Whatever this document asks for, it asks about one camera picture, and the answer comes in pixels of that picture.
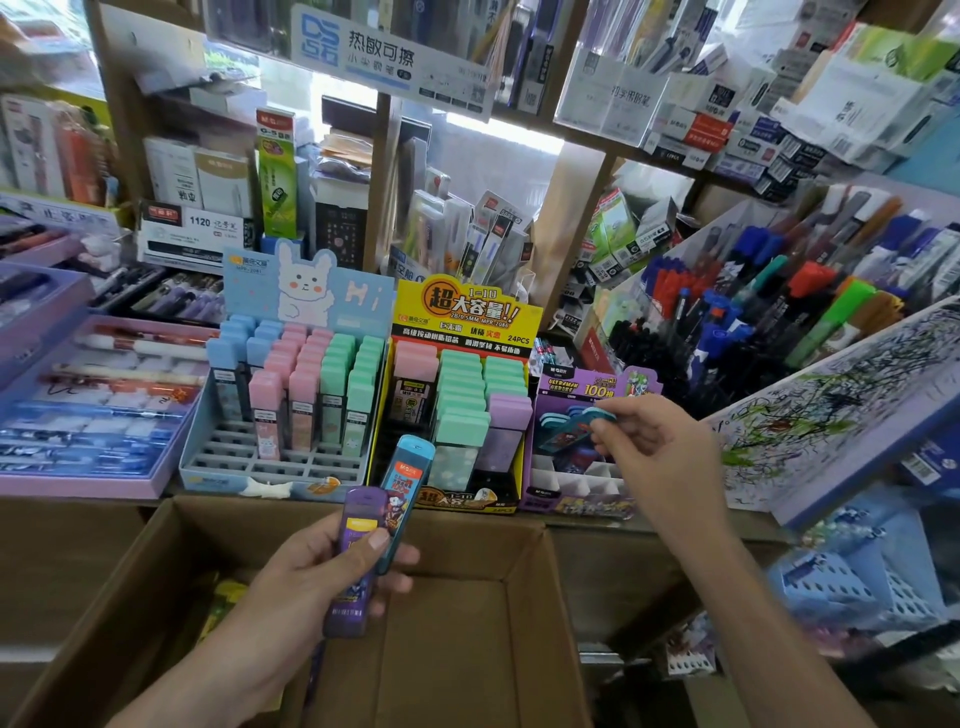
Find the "cartoon rabbit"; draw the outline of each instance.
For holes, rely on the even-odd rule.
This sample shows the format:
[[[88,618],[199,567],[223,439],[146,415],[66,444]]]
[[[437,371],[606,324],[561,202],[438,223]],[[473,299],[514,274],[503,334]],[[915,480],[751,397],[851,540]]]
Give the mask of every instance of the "cartoon rabbit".
[[[326,328],[326,312],[333,306],[333,294],[326,280],[336,257],[320,251],[312,261],[300,260],[297,248],[287,240],[277,243],[280,261],[280,304],[277,318],[310,327]]]

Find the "rabbit cartoon display card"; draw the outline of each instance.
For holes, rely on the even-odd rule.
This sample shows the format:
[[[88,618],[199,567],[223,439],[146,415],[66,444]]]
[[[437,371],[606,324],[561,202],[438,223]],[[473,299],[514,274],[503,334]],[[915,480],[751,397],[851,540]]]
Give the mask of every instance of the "rabbit cartoon display card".
[[[227,311],[277,319],[353,336],[386,336],[394,315],[394,281],[337,267],[319,251],[300,257],[300,244],[279,240],[276,255],[224,249]]]

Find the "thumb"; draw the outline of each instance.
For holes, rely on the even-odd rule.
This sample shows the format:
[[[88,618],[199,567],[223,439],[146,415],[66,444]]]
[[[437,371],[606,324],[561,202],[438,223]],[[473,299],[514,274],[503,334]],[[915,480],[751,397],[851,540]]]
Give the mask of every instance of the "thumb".
[[[626,465],[631,459],[643,457],[639,450],[636,449],[633,440],[614,423],[598,418],[590,423],[590,428],[593,430],[593,434],[600,438],[600,442],[607,447],[613,459],[621,467]]]
[[[314,567],[317,580],[331,596],[339,594],[376,566],[389,542],[390,532],[386,528],[377,528],[355,541],[346,551]]]

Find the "fingernail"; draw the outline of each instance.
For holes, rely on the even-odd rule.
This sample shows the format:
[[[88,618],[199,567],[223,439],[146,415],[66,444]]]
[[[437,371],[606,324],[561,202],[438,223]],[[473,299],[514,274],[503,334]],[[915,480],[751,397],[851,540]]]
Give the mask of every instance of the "fingernail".
[[[390,540],[390,533],[386,528],[377,528],[370,536],[370,545],[373,550],[384,546]]]

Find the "right hand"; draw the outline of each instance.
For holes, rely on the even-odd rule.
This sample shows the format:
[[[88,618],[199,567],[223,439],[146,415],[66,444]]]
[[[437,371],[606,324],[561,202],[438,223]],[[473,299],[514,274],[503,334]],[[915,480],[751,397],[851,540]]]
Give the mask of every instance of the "right hand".
[[[720,447],[709,426],[660,395],[597,406],[617,418],[592,422],[597,451],[612,455],[639,510],[672,550],[732,533]]]

